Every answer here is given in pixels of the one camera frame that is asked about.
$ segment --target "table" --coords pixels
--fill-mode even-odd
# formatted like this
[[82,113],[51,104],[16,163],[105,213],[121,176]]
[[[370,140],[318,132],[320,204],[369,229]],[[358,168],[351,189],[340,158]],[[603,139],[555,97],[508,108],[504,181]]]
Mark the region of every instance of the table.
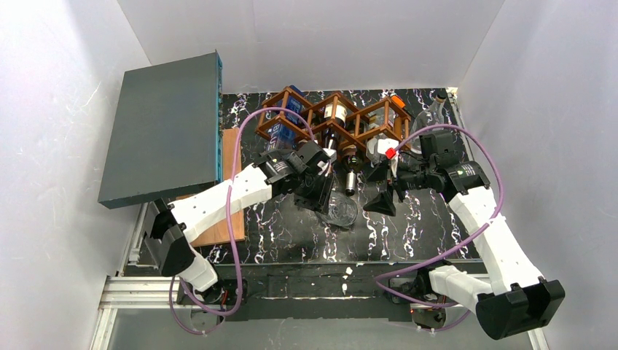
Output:
[[[348,90],[342,91],[359,108],[397,94],[415,116],[431,104],[436,89],[409,90]],[[331,91],[309,92],[307,100],[315,103]],[[241,93],[223,96],[223,128],[238,127],[249,113],[261,107],[271,93]],[[442,113],[447,123],[457,124],[453,108],[445,102]],[[266,141],[256,135],[257,118],[248,123],[242,138],[243,167],[255,154],[264,152]],[[467,154],[463,140],[456,136],[456,147]],[[343,191],[344,172],[335,166],[335,190]],[[359,206],[359,216],[349,229],[329,226],[316,215],[298,209],[288,195],[245,209],[246,240],[238,242],[240,261],[256,263],[347,263],[403,262],[429,259],[455,246],[467,237],[463,225],[447,209],[445,202],[433,190],[409,192],[404,203],[396,203],[397,216],[362,211],[362,206],[378,193],[376,184],[366,184],[361,175],[359,190],[353,199]],[[211,262],[232,263],[229,244],[204,246],[198,249]],[[464,247],[452,258],[471,259],[479,255],[473,246]]]

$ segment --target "bottle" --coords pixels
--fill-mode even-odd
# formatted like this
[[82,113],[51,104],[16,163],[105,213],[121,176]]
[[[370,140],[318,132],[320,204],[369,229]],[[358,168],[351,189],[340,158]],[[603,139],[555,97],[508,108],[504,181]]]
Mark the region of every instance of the bottle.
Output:
[[[345,117],[348,116],[348,110],[343,104],[337,102],[337,108],[335,110],[335,122],[342,128],[345,127]],[[332,104],[324,107],[324,121],[332,118]],[[334,128],[327,128],[322,134],[322,140],[324,142],[323,148],[337,150],[339,147],[340,136]]]
[[356,217],[359,215],[359,208],[351,198],[344,196],[342,193],[332,191],[330,193],[328,213],[320,214],[316,212],[316,215],[328,224],[346,228],[356,221]]
[[[350,120],[345,128],[350,135],[355,136],[356,121]],[[361,120],[359,134],[363,134],[367,129],[367,124]],[[350,144],[341,150],[341,161],[347,173],[345,175],[345,195],[348,197],[356,193],[356,175],[363,166],[362,153],[355,144]]]
[[[414,119],[412,127],[410,127],[410,135],[412,135],[412,133],[416,132],[417,130],[425,128],[426,126],[444,123],[442,107],[444,106],[446,98],[446,92],[438,91],[436,93],[436,97],[434,97],[434,103],[432,103],[428,109],[421,111],[421,113],[419,113]],[[421,154],[421,140],[418,137],[412,140],[411,149],[412,152],[416,153],[417,155]]]

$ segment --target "gray floor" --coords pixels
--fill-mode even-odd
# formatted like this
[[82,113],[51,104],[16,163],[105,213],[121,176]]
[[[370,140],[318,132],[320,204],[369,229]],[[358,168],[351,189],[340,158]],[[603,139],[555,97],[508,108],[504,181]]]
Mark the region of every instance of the gray floor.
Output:
[[[189,311],[180,310],[189,322]],[[168,309],[118,311],[110,349],[532,349],[527,333],[490,339],[470,316],[435,336],[382,319],[228,322],[207,337],[185,333]]]

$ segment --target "wooden board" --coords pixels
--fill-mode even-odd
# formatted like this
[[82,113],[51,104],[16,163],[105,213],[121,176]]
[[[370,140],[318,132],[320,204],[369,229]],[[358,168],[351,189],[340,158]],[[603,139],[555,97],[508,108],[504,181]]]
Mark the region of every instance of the wooden board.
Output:
[[[223,178],[229,179],[232,177],[232,155],[234,153],[234,143],[238,135],[238,128],[223,130],[222,154],[223,154]],[[237,155],[237,168],[242,170],[240,166],[240,152]],[[234,238],[236,241],[245,239],[245,220],[244,211],[232,214],[232,228],[234,230]],[[210,227],[206,231],[191,242],[192,246],[210,246],[219,243],[230,242],[230,235],[227,233],[227,223],[225,219]]]

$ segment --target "black marble table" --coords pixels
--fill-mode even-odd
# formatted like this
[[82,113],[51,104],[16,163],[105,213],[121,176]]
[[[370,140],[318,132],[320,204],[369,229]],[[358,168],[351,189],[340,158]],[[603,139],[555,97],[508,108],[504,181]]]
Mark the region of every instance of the black marble table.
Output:
[[[351,90],[343,93],[359,108],[397,94],[414,115],[431,104],[436,89]],[[310,92],[312,103],[330,91]],[[238,127],[244,118],[261,107],[271,93],[225,95],[224,128]],[[446,101],[442,113],[447,123],[456,124],[453,109]],[[259,152],[266,141],[256,135],[257,118],[248,123],[242,135],[243,167]],[[464,144],[457,135],[456,146],[464,157]],[[335,166],[335,190],[343,191],[343,170]],[[369,213],[362,206],[378,193],[376,184],[367,184],[359,176],[359,190],[352,197],[359,206],[356,222],[349,229],[324,224],[308,210],[298,209],[288,195],[245,209],[246,240],[238,242],[240,261],[247,263],[341,263],[429,259],[467,237],[463,225],[446,207],[439,194],[430,190],[409,192],[404,203],[396,203],[397,216]],[[213,263],[232,263],[229,244],[200,247]],[[479,255],[473,246],[460,249],[452,258],[471,259]]]

